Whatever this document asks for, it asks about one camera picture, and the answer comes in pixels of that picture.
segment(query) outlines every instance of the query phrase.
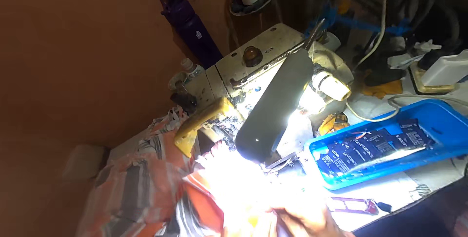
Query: cloth scrap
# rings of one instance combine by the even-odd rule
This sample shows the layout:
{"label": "cloth scrap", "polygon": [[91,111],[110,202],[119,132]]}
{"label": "cloth scrap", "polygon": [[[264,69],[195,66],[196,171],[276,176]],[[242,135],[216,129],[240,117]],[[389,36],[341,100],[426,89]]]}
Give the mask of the cloth scrap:
{"label": "cloth scrap", "polygon": [[385,95],[397,95],[403,93],[403,87],[401,86],[401,80],[394,80],[378,86],[366,86],[364,85],[361,93],[367,96],[375,96],[379,99],[383,99]]}

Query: bright light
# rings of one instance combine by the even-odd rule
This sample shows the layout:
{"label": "bright light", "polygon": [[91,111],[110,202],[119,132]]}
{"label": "bright light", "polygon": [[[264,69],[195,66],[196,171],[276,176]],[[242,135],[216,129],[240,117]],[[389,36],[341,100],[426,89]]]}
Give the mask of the bright light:
{"label": "bright light", "polygon": [[209,181],[210,192],[224,211],[224,226],[239,227],[248,217],[264,214],[268,207],[265,198],[274,191],[261,167],[226,145],[213,155],[203,161],[205,169],[199,172]]}
{"label": "bright light", "polygon": [[304,91],[299,106],[307,110],[307,115],[319,114],[325,109],[325,101],[310,86]]}

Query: white cable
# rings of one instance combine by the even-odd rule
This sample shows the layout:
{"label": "white cable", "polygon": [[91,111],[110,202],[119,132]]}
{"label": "white cable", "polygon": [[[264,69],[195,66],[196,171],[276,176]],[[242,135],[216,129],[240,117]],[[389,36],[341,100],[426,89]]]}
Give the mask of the white cable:
{"label": "white cable", "polygon": [[385,121],[385,120],[388,120],[392,117],[394,117],[395,115],[398,114],[398,112],[400,111],[400,107],[398,107],[396,104],[394,103],[390,103],[390,99],[388,100],[388,103],[395,107],[395,112],[393,112],[393,114],[387,116],[387,117],[384,117],[384,118],[380,118],[380,119],[367,119],[367,118],[364,118],[360,115],[358,115],[356,112],[354,112],[354,110],[351,108],[350,104],[348,103],[348,101],[346,101],[346,106],[348,107],[348,109],[351,111],[351,113],[353,113],[357,118],[361,119],[361,120],[364,120],[364,121],[369,121],[369,122],[381,122],[381,121]]}
{"label": "white cable", "polygon": [[377,42],[374,44],[374,47],[371,49],[371,51],[364,56],[364,58],[362,58],[358,64],[356,64],[356,67],[354,67],[354,69],[356,69],[361,63],[363,63],[367,58],[369,58],[370,55],[372,55],[372,53],[374,53],[374,51],[378,48],[378,46],[380,45],[380,42],[382,41],[383,39],[383,35],[385,34],[385,18],[387,16],[387,0],[383,0],[383,4],[382,4],[382,21],[380,23],[380,34],[379,34],[379,38],[377,39]]}
{"label": "white cable", "polygon": [[391,115],[387,116],[387,117],[384,117],[384,118],[380,118],[380,119],[367,119],[367,118],[364,118],[360,115],[358,115],[352,108],[351,106],[349,105],[348,101],[346,101],[346,106],[348,107],[348,109],[351,111],[351,113],[353,113],[357,118],[361,119],[361,120],[364,120],[364,121],[369,121],[369,122],[381,122],[381,121],[385,121],[385,120],[388,120],[392,117],[394,117],[395,115],[398,114],[398,112],[400,111],[400,108],[398,107],[398,105],[395,104],[395,102],[393,100],[397,99],[397,98],[403,98],[403,97],[417,97],[417,98],[430,98],[430,99],[439,99],[439,100],[448,100],[448,101],[452,101],[452,102],[457,102],[461,105],[464,105],[466,107],[468,107],[468,102],[465,102],[465,101],[462,101],[462,100],[459,100],[459,99],[455,99],[455,98],[452,98],[452,97],[444,97],[444,96],[420,96],[420,95],[397,95],[397,96],[393,96],[393,97],[390,97],[387,102],[389,103],[389,105],[393,106],[395,108],[395,112],[393,112]]}

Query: purple water bottle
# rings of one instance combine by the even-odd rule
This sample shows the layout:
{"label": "purple water bottle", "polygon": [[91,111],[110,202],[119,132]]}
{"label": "purple water bottle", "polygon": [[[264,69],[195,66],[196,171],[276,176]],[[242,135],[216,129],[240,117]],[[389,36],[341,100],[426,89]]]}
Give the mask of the purple water bottle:
{"label": "purple water bottle", "polygon": [[161,14],[175,28],[196,58],[208,69],[223,58],[200,17],[187,0],[160,0]]}

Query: hand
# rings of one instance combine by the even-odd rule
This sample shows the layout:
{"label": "hand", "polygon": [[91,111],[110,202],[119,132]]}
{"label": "hand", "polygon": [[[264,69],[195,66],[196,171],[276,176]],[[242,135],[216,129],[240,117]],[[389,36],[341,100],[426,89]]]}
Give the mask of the hand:
{"label": "hand", "polygon": [[276,198],[272,208],[278,215],[277,224],[294,237],[354,237],[338,227],[324,201],[306,197]]}

